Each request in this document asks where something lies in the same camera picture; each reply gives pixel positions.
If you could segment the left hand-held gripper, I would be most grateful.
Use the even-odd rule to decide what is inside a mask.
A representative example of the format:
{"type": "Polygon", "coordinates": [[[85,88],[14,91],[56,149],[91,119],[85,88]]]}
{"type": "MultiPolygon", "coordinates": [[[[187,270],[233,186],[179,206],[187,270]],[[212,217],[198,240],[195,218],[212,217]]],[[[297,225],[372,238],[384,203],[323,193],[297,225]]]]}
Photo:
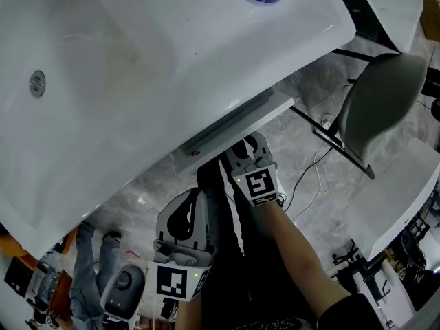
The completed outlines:
{"type": "Polygon", "coordinates": [[[200,293],[212,266],[212,251],[174,243],[193,237],[194,248],[206,248],[208,225],[208,202],[200,189],[178,195],[159,213],[155,256],[148,263],[149,292],[184,302],[200,293]]]}

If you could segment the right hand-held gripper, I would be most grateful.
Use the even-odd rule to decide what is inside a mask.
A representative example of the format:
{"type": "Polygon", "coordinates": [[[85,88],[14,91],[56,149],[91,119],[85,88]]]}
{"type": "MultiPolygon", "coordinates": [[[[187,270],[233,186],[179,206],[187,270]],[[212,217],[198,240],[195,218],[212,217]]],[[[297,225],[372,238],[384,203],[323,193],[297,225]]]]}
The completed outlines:
{"type": "Polygon", "coordinates": [[[263,135],[254,131],[225,151],[225,171],[231,173],[234,182],[252,206],[276,201],[279,196],[274,163],[263,135]],[[254,159],[248,155],[247,142],[253,148],[254,159]]]}

